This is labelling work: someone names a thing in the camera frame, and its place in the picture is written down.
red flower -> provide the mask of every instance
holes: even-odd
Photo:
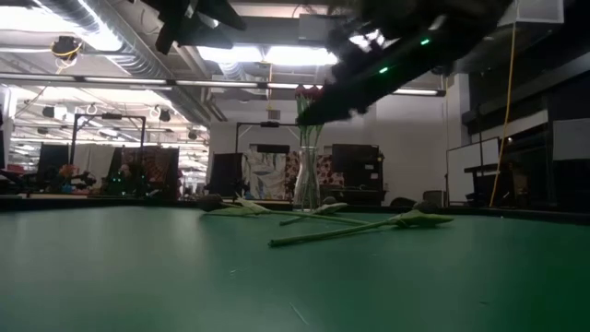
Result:
[[[295,98],[299,98],[301,96],[305,95],[305,88],[303,87],[303,85],[299,85],[296,89],[295,89]]]

ceiling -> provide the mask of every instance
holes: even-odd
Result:
[[[120,22],[113,25],[116,27],[113,29],[124,31],[128,36],[134,36],[134,51],[142,52],[146,58],[152,59],[165,68],[169,73],[168,78],[228,79],[227,74],[224,74],[218,63],[213,61],[215,59],[205,60],[196,47],[179,47],[174,43],[168,55],[158,53],[154,45],[162,23],[158,20],[158,13],[143,2],[132,3],[126,0],[78,1],[100,3],[101,10],[104,10],[101,13],[109,13],[109,11],[116,13],[116,19]],[[553,7],[545,6],[550,2],[550,0],[540,2],[539,0],[521,0],[521,7],[528,10],[522,11],[521,14],[532,13],[532,16],[547,17],[547,13],[554,12]],[[219,29],[237,46],[253,46],[261,53],[268,55],[273,46],[302,47],[300,18],[306,18],[305,15],[309,14],[323,14],[328,1],[306,1],[309,6],[302,6],[298,0],[232,0],[231,3],[236,11],[243,15],[248,30],[237,31],[225,26],[219,26]],[[86,41],[88,35],[85,36],[84,33],[81,33],[79,27],[73,27],[57,16],[48,15],[35,6],[35,1],[0,0],[0,6],[4,6],[0,9],[0,72],[34,74],[59,72],[60,74],[80,76],[130,76],[128,72],[116,64],[116,61],[113,61],[113,53],[104,53],[104,50],[94,49],[88,42],[76,62],[65,67],[63,62],[56,60],[51,53],[47,52],[51,43],[56,41],[59,36],[74,36]],[[508,13],[507,17],[510,15],[514,16],[514,12]],[[462,71],[485,70],[487,67],[505,61],[509,56],[506,48],[509,47],[511,38],[509,30],[505,26],[510,22],[510,19],[503,22],[473,53],[459,61],[458,69]],[[549,33],[548,31],[559,28],[555,22],[548,23],[534,19],[529,19],[528,22],[519,25],[518,51],[522,51],[544,38]],[[320,36],[325,34],[325,31],[318,30],[317,34]],[[250,80],[323,84],[329,73],[330,65],[269,65],[244,62],[240,63],[240,67]],[[427,73],[408,82],[405,88],[441,89],[441,82],[440,77]],[[252,89],[183,88],[183,93],[189,96],[190,102],[194,105],[187,110],[186,107],[177,107],[177,100],[172,100],[170,94],[158,90],[146,90],[141,87],[81,89],[74,85],[69,88],[49,87],[43,89],[43,85],[28,85],[11,86],[11,88],[18,96],[18,118],[16,119],[17,130],[15,132],[15,136],[18,137],[40,138],[42,135],[38,134],[35,126],[65,125],[64,128],[49,128],[50,135],[51,137],[59,137],[54,139],[69,138],[72,131],[68,126],[71,125],[73,114],[86,113],[90,105],[96,106],[98,114],[143,115],[147,118],[148,128],[169,129],[167,133],[149,132],[146,136],[147,142],[187,143],[189,142],[187,135],[190,127],[208,126],[210,122],[216,121],[236,121],[236,119],[242,121],[242,119],[248,118],[248,114],[251,114],[253,119],[257,119],[260,116],[260,110],[268,107],[269,98],[271,106],[283,112],[281,121],[292,122],[296,112],[294,94],[290,90],[273,90],[268,93],[266,90]],[[36,97],[38,99],[34,104],[25,102],[34,100]],[[217,101],[217,107],[212,106],[215,101]],[[60,119],[43,117],[42,109],[48,105],[65,108],[70,115]],[[155,111],[157,109],[171,109],[171,120],[168,123],[161,123],[157,116],[154,116],[158,113]],[[205,117],[201,115],[194,117],[197,109],[200,110],[199,112],[204,112]],[[101,119],[95,120],[96,124],[102,125],[103,129],[108,129],[107,127],[135,127],[137,125],[131,124],[129,121],[123,121],[124,124],[114,124]],[[89,126],[80,137],[105,139],[100,135],[99,129],[98,126],[92,126],[92,128]],[[137,131],[130,130],[124,131],[124,133],[126,134],[125,140],[138,139]],[[201,141],[205,145],[208,140],[207,132],[199,132],[199,135],[201,137],[197,141]],[[191,148],[195,152],[202,153],[203,151],[201,147],[187,146],[188,153]]]

light fixture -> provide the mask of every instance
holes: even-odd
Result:
[[[256,46],[233,46],[229,50],[197,46],[196,49],[204,60],[215,61],[219,64],[263,61],[262,53]]]
[[[110,136],[110,137],[118,137],[119,136],[119,132],[117,132],[116,130],[112,130],[112,129],[99,129],[99,134],[104,134],[104,135]]]
[[[436,90],[425,90],[425,89],[397,89],[394,94],[406,94],[406,95],[417,95],[417,96],[436,96],[438,91]]]
[[[165,79],[127,77],[86,77],[87,82],[115,84],[166,84]]]
[[[14,149],[14,151],[18,154],[21,154],[23,156],[28,156],[29,153],[27,151],[23,151],[23,150],[19,150],[19,149]]]
[[[268,87],[271,89],[296,89],[299,84],[290,83],[268,83]]]
[[[37,138],[37,137],[12,137],[10,138],[11,141],[14,142],[30,142],[30,143],[62,143],[62,144],[71,144],[71,139],[63,139],[63,138]],[[95,140],[95,139],[77,139],[76,144],[102,144],[102,145],[113,145],[113,146],[121,146],[125,145],[128,147],[139,147],[138,142],[132,141],[111,141],[111,140]],[[197,151],[191,152],[196,156],[208,156],[209,152],[207,147],[203,144],[196,143],[196,142],[176,142],[176,143],[155,143],[155,142],[145,142],[144,147],[155,147],[155,146],[162,146],[163,148],[199,148],[203,149],[204,152]]]
[[[158,119],[159,119],[160,121],[163,121],[163,122],[169,122],[169,121],[170,121],[170,119],[171,119],[171,117],[170,117],[170,110],[161,110],[161,111],[159,112],[159,117],[158,117]]]
[[[191,139],[191,140],[196,140],[196,138],[197,138],[197,137],[198,137],[198,135],[196,134],[196,130],[194,130],[194,129],[191,129],[191,130],[188,132],[188,139]]]
[[[272,46],[265,61],[273,65],[335,65],[338,59],[325,48]]]
[[[90,125],[94,125],[95,127],[102,128],[102,124],[99,124],[98,122],[96,122],[94,120],[90,120],[90,121],[88,121],[88,123]]]
[[[22,149],[22,150],[25,150],[25,151],[34,151],[34,150],[36,150],[36,148],[35,148],[35,147],[32,147],[32,146],[30,146],[30,145],[26,145],[26,144],[25,144],[25,145],[21,145],[21,144],[19,144],[19,145],[17,146],[17,148],[20,148],[20,149]]]
[[[53,82],[74,82],[76,79],[71,76],[60,76],[60,75],[27,75],[27,74],[10,74],[10,73],[2,73],[0,74],[0,78],[2,79],[18,79],[18,80],[46,80],[46,81],[53,81]]]
[[[55,108],[53,106],[45,106],[41,111],[44,117],[54,118],[55,117]]]
[[[127,137],[127,138],[129,138],[129,139],[131,139],[132,141],[135,141],[135,142],[141,141],[141,139],[139,139],[139,138],[137,138],[135,136],[131,136],[131,135],[126,134],[126,133],[119,133],[119,135],[125,136],[125,137]]]
[[[197,86],[210,88],[257,88],[258,84],[255,82],[238,82],[238,81],[193,81],[193,80],[177,80],[176,84],[179,86]]]

green table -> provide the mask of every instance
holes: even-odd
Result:
[[[590,330],[588,227],[460,216],[270,249],[342,226],[200,216],[0,214],[0,331]]]

flower stem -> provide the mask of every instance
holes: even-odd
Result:
[[[328,239],[328,238],[332,238],[332,237],[339,236],[339,235],[351,234],[351,233],[357,232],[357,231],[366,231],[366,230],[370,230],[370,229],[375,229],[375,228],[379,228],[384,225],[393,225],[394,223],[395,222],[391,221],[391,220],[384,220],[384,221],[366,224],[363,226],[349,227],[344,230],[326,231],[326,232],[321,232],[321,233],[316,233],[316,234],[309,234],[309,235],[302,235],[302,236],[294,236],[294,237],[290,237],[290,238],[270,240],[270,242],[268,243],[268,246],[278,247],[278,246],[290,245],[290,244],[301,243],[301,242],[319,241],[319,240]]]
[[[337,222],[344,222],[347,224],[352,225],[368,225],[371,224],[370,222],[354,220],[354,219],[347,219],[347,218],[340,218],[340,217],[330,217],[330,216],[322,216],[322,215],[315,215],[309,214],[304,212],[291,212],[291,211],[268,211],[267,214],[276,214],[276,215],[284,215],[284,216],[292,216],[292,217],[301,217],[301,218],[312,218],[312,219],[323,219],[323,220],[330,220],[330,221],[337,221]]]
[[[305,219],[305,218],[304,217],[295,217],[295,218],[283,220],[283,221],[279,222],[278,226],[287,226],[287,225],[290,225],[292,223],[298,222],[303,219]]]

